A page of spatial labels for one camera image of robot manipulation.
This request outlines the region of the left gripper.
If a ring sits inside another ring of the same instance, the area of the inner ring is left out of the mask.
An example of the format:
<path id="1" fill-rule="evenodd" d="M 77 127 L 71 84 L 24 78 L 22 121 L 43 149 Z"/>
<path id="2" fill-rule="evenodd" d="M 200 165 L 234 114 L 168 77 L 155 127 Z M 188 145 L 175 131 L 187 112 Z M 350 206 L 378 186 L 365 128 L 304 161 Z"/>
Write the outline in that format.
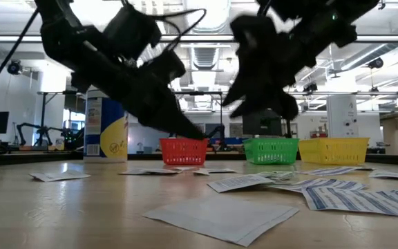
<path id="1" fill-rule="evenodd" d="M 171 79 L 167 69 L 154 63 L 137 69 L 100 66 L 74 72 L 72 85 L 80 91 L 87 91 L 90 86 L 98 88 L 119 102 L 141 125 L 203 140 L 203 132 L 172 101 L 171 90 L 167 87 Z"/>

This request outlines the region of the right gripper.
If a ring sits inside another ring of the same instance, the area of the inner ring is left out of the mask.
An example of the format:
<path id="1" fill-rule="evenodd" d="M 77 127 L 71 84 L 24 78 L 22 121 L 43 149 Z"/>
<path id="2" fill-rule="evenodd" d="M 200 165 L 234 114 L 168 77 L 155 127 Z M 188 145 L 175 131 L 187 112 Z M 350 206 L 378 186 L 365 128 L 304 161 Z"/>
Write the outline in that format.
<path id="1" fill-rule="evenodd" d="M 337 28 L 337 20 L 302 20 L 287 32 L 277 31 L 276 39 L 264 48 L 237 51 L 240 66 L 236 84 L 232 84 L 222 102 L 226 107 L 241 101 L 230 117 L 264 110 L 264 92 L 270 89 L 279 91 L 271 109 L 283 119 L 295 119 L 299 114 L 296 99 L 280 90 L 293 85 L 302 68 L 316 64 L 316 56 L 336 39 Z"/>

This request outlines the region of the white gauze pad packet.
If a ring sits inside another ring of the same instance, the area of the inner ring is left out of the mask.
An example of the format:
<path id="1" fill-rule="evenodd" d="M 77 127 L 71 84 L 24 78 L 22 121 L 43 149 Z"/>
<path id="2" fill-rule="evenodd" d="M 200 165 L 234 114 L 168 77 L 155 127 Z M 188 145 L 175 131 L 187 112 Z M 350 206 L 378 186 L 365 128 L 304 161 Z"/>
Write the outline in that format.
<path id="1" fill-rule="evenodd" d="M 291 206 L 218 195 L 165 205 L 143 216 L 247 247 L 298 211 Z"/>
<path id="2" fill-rule="evenodd" d="M 207 169 L 207 168 L 200 168 L 196 171 L 193 171 L 195 175 L 203 175 L 209 176 L 210 174 L 226 174 L 226 173 L 235 173 L 232 169 Z"/>

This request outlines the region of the black computer monitor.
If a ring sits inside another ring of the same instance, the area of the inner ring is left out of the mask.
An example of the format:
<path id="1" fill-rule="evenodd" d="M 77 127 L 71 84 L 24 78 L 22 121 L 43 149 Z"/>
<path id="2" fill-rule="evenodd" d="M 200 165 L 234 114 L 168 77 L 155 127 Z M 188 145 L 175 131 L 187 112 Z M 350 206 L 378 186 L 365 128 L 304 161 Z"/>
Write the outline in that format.
<path id="1" fill-rule="evenodd" d="M 264 110 L 243 116 L 243 134 L 282 136 L 281 117 L 272 110 Z"/>

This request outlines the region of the red plastic basket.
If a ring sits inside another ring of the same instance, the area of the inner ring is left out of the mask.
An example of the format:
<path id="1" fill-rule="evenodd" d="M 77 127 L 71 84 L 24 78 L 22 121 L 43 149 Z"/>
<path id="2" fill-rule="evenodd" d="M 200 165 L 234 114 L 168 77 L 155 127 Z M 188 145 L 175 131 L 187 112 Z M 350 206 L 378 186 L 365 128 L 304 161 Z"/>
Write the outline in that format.
<path id="1" fill-rule="evenodd" d="M 161 138 L 162 159 L 166 165 L 203 165 L 208 140 Z"/>

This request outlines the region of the green plastic basket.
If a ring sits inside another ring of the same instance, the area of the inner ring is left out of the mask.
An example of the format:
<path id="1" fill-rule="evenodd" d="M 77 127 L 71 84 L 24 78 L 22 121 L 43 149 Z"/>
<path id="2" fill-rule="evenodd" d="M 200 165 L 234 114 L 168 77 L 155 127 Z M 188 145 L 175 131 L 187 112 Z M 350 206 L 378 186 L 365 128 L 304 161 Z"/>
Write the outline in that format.
<path id="1" fill-rule="evenodd" d="M 247 161 L 255 165 L 293 164 L 298 145 L 298 138 L 250 138 L 243 142 Z"/>

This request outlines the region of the wipes canister with white lid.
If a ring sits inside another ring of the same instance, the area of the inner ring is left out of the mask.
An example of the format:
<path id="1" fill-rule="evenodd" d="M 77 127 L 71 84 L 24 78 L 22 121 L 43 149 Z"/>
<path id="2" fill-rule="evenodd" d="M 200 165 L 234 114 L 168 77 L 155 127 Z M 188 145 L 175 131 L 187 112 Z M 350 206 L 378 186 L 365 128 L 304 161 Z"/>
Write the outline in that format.
<path id="1" fill-rule="evenodd" d="M 124 163 L 128 156 L 128 113 L 95 87 L 86 92 L 84 161 Z"/>

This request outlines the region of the small green print bandage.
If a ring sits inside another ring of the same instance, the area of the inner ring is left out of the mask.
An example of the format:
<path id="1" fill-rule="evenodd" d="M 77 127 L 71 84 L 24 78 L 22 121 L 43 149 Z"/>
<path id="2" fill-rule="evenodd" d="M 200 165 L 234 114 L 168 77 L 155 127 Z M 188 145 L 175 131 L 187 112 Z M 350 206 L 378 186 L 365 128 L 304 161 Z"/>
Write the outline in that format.
<path id="1" fill-rule="evenodd" d="M 275 179 L 290 179 L 295 176 L 294 172 L 289 171 L 274 171 L 274 172 L 260 172 L 256 173 L 257 176 L 261 176 L 264 178 L 275 178 Z"/>

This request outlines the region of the white column panel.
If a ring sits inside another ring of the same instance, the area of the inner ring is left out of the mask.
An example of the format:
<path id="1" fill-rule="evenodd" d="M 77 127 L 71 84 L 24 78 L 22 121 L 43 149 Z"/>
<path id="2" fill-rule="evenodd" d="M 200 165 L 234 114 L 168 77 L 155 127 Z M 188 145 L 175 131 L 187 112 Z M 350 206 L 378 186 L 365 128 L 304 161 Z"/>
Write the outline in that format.
<path id="1" fill-rule="evenodd" d="M 328 135 L 330 138 L 359 136 L 355 95 L 330 95 L 327 98 Z"/>

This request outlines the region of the yellow plastic basket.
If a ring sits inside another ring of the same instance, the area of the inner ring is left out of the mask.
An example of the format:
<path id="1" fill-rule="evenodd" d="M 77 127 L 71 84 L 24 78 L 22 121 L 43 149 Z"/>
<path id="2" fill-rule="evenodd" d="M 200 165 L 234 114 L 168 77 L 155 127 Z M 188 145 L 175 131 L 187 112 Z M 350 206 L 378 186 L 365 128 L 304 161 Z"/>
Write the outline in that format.
<path id="1" fill-rule="evenodd" d="M 300 140 L 298 150 L 305 163 L 358 165 L 365 162 L 369 138 L 313 138 Z"/>

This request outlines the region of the blue striped bandage wrapper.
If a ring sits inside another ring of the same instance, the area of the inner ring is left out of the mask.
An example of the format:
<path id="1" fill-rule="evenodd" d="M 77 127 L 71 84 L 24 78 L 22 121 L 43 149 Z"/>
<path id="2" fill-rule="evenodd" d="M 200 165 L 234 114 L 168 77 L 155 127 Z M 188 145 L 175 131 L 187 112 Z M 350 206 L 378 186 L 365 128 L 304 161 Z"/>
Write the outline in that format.
<path id="1" fill-rule="evenodd" d="M 269 185 L 269 187 L 280 190 L 301 193 L 303 187 L 334 187 L 342 190 L 364 190 L 368 185 L 354 181 L 341 181 L 337 179 L 315 178 L 297 182 L 290 185 Z"/>
<path id="2" fill-rule="evenodd" d="M 331 167 L 322 168 L 306 172 L 299 172 L 300 174 L 313 175 L 313 176 L 334 176 L 347 174 L 348 172 L 353 172 L 358 170 L 359 167 Z"/>
<path id="3" fill-rule="evenodd" d="M 334 187 L 303 187 L 311 210 L 340 210 L 398 216 L 397 191 L 342 190 Z"/>

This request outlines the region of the black background stand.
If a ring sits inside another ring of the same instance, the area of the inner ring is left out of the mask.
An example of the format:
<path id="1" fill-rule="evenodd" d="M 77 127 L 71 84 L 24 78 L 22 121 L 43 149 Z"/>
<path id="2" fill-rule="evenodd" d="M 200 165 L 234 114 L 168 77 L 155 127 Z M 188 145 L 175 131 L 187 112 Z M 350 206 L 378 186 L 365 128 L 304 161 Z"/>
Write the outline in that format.
<path id="1" fill-rule="evenodd" d="M 47 130 L 53 145 L 61 146 L 65 140 L 76 140 L 85 126 L 85 99 L 72 90 L 39 91 L 39 126 Z"/>

